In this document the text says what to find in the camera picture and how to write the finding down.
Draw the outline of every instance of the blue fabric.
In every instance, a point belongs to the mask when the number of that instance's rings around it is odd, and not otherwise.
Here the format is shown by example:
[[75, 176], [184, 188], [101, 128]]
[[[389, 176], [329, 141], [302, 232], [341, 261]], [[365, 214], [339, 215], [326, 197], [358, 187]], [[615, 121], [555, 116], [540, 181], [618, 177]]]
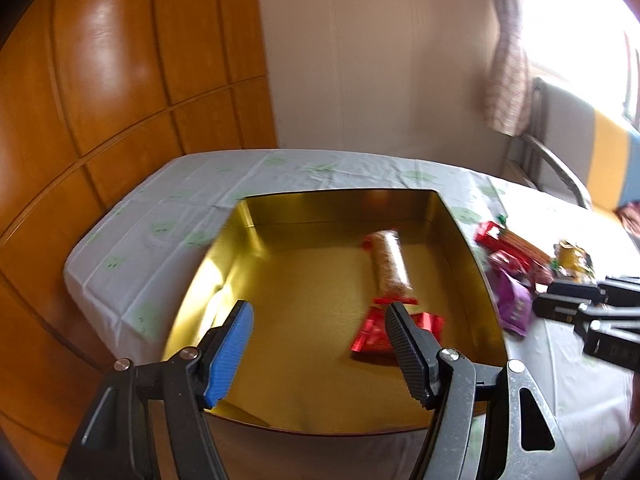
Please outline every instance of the blue fabric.
[[640, 200], [640, 134], [631, 126], [628, 133], [630, 138], [629, 160], [626, 165], [625, 185], [620, 194], [619, 206]]

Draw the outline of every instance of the purple snack package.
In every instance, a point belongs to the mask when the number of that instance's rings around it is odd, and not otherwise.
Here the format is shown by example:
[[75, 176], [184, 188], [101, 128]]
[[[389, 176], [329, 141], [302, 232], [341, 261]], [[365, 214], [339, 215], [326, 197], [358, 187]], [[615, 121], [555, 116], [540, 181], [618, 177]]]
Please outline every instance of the purple snack package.
[[520, 335], [527, 335], [531, 318], [531, 294], [527, 287], [502, 269], [494, 269], [489, 283], [497, 298], [500, 326]]

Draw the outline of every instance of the wood paneled wall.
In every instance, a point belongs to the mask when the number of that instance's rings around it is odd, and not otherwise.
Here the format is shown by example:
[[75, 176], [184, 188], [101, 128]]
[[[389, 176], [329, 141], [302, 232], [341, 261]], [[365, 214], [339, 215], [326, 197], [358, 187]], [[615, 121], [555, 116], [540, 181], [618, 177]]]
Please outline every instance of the wood paneled wall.
[[113, 362], [62, 280], [185, 153], [276, 146], [258, 0], [35, 0], [0, 50], [0, 427], [57, 475]]

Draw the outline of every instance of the curtain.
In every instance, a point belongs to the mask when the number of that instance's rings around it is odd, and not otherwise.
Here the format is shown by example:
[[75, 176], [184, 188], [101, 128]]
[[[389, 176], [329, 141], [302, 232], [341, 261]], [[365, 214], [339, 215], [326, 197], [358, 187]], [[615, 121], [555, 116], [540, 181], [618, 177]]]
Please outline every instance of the curtain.
[[522, 46], [522, 1], [494, 0], [500, 37], [485, 96], [487, 125], [510, 136], [526, 128], [531, 112], [529, 59]]

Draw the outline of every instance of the silver bolt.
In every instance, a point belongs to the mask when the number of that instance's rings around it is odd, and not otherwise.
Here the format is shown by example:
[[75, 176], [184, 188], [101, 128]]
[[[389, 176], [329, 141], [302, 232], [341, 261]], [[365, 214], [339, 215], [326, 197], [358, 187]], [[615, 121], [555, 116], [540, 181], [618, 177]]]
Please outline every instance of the silver bolt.
[[119, 372], [123, 372], [124, 370], [128, 370], [130, 366], [131, 361], [129, 361], [126, 357], [122, 357], [114, 362], [113, 369]]
[[195, 346], [185, 346], [182, 350], [180, 350], [180, 359], [191, 361], [196, 357], [198, 357], [198, 349]]
[[447, 361], [457, 361], [458, 359], [460, 359], [460, 354], [453, 348], [442, 349], [440, 355], [442, 355], [442, 358], [446, 359]]
[[511, 370], [515, 374], [521, 374], [524, 371], [524, 363], [522, 361], [518, 361], [517, 359], [511, 359], [507, 362], [507, 366], [509, 370]]

